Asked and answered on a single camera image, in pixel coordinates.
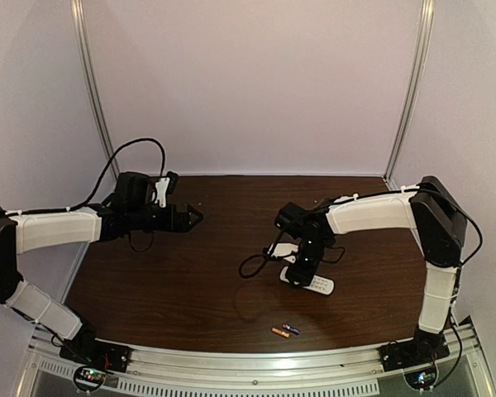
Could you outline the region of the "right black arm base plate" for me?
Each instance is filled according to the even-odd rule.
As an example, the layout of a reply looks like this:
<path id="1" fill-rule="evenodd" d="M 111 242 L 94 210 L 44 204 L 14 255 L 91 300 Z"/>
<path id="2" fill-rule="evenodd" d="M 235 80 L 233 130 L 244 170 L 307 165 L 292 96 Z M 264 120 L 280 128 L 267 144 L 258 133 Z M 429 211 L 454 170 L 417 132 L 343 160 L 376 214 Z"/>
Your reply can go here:
<path id="1" fill-rule="evenodd" d="M 413 338 L 402 342 L 389 342 L 379 347 L 381 364 L 385 372 L 431 364 L 450 355 L 443 336 L 439 338 Z"/>

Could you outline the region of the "orange AA battery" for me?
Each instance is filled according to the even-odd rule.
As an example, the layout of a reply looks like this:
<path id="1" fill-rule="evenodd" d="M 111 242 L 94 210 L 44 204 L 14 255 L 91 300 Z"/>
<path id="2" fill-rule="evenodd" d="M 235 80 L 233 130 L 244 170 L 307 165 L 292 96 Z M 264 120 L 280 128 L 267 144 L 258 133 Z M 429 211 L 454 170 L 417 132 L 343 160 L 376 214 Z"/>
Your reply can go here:
<path id="1" fill-rule="evenodd" d="M 290 333 L 289 332 L 286 332 L 284 330 L 280 330 L 280 329 L 277 329 L 277 328 L 271 328 L 271 332 L 273 334 L 279 335 L 281 337 L 285 337 L 285 338 L 289 338 L 290 337 Z"/>

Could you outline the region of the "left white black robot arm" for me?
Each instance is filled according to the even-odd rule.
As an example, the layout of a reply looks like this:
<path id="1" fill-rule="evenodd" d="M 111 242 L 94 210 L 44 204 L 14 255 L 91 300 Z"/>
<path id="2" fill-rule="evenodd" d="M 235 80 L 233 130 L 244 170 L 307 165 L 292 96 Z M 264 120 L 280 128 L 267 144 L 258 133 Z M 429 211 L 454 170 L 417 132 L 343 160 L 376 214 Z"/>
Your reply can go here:
<path id="1" fill-rule="evenodd" d="M 110 242 L 141 232 L 189 232 L 203 220 L 191 205 L 179 211 L 167 200 L 178 175 L 124 172 L 101 203 L 78 208 L 8 212 L 0 206 L 0 304 L 48 328 L 64 349 L 87 363 L 103 355 L 95 328 L 84 317 L 26 281 L 19 255 L 71 243 Z"/>

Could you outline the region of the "white remote control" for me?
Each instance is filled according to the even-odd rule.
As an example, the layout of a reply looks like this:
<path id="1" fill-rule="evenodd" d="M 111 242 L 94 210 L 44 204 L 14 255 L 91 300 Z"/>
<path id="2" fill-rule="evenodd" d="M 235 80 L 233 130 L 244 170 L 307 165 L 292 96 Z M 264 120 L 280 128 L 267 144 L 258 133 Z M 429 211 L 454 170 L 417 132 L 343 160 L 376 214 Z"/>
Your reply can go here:
<path id="1" fill-rule="evenodd" d="M 291 284 L 288 279 L 285 277 L 286 271 L 289 269 L 288 266 L 285 266 L 280 274 L 279 274 L 279 279 L 280 281 L 286 283 L 286 284 Z M 313 293 L 329 296 L 332 294 L 334 288 L 335 288 L 335 283 L 333 280 L 330 280 L 325 277 L 321 277 L 318 275 L 314 275 L 311 284 L 309 286 L 303 286 L 303 287 L 298 287 L 301 289 L 305 289 L 308 291 L 311 291 Z"/>

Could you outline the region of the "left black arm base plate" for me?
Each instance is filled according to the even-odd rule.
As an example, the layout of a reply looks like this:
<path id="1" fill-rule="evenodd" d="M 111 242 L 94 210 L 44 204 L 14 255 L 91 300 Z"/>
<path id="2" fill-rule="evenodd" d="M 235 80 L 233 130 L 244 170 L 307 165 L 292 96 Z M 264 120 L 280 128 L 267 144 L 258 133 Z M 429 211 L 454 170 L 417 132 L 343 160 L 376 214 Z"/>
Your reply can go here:
<path id="1" fill-rule="evenodd" d="M 60 341 L 59 356 L 99 370 L 125 373 L 131 349 L 128 346 L 93 339 L 86 342 Z"/>

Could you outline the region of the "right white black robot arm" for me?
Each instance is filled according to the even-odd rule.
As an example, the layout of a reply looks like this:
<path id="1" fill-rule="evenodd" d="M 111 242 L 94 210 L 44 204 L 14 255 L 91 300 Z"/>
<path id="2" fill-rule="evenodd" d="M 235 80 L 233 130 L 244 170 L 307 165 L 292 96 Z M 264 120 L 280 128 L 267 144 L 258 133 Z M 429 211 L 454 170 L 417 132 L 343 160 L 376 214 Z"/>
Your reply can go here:
<path id="1" fill-rule="evenodd" d="M 418 234 L 427 268 L 422 309 L 410 347 L 431 357 L 455 301 L 467 220 L 435 176 L 396 191 L 327 199 L 316 208 L 287 203 L 275 226 L 298 244 L 276 241 L 266 249 L 273 259 L 289 262 L 284 277 L 301 288 L 310 286 L 325 250 L 350 232 L 408 229 Z"/>

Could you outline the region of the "purple AA battery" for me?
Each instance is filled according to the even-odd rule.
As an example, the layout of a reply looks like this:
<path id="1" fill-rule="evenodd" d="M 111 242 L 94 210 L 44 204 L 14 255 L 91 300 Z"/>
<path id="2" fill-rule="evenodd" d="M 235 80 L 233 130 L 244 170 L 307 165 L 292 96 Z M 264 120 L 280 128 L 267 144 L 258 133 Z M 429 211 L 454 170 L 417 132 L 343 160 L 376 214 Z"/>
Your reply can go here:
<path id="1" fill-rule="evenodd" d="M 291 332 L 292 334 L 294 335 L 299 335 L 300 334 L 300 331 L 295 328 L 295 327 L 292 327 L 291 325 L 285 323 L 282 325 L 282 329 L 286 332 Z"/>

